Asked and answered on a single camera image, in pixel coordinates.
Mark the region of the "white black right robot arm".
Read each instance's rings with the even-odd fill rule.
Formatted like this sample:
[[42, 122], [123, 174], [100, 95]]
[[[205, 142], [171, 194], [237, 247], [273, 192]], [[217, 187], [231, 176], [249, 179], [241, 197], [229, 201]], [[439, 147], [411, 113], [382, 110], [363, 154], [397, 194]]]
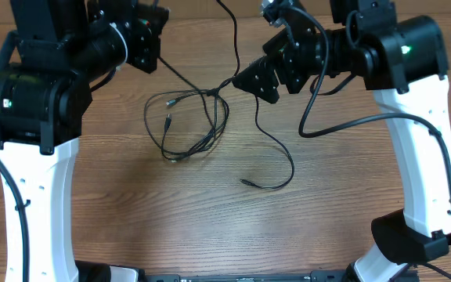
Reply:
[[449, 61], [429, 16], [398, 21], [390, 1], [333, 1], [330, 31], [298, 1], [264, 1], [278, 34], [264, 54], [233, 78], [268, 103], [284, 85], [321, 95], [324, 78], [360, 77], [373, 93], [399, 166], [404, 206], [371, 223], [373, 247], [334, 276], [340, 281], [414, 281], [412, 266], [432, 267], [451, 247]]

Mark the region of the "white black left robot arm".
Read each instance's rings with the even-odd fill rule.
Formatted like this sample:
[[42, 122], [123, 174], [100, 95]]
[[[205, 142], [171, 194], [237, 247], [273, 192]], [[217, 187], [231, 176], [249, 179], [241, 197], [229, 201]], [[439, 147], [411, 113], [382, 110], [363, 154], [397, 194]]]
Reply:
[[127, 63], [151, 73], [169, 11], [137, 1], [13, 0], [0, 50], [0, 174], [8, 281], [143, 281], [74, 257], [71, 191], [82, 118]]

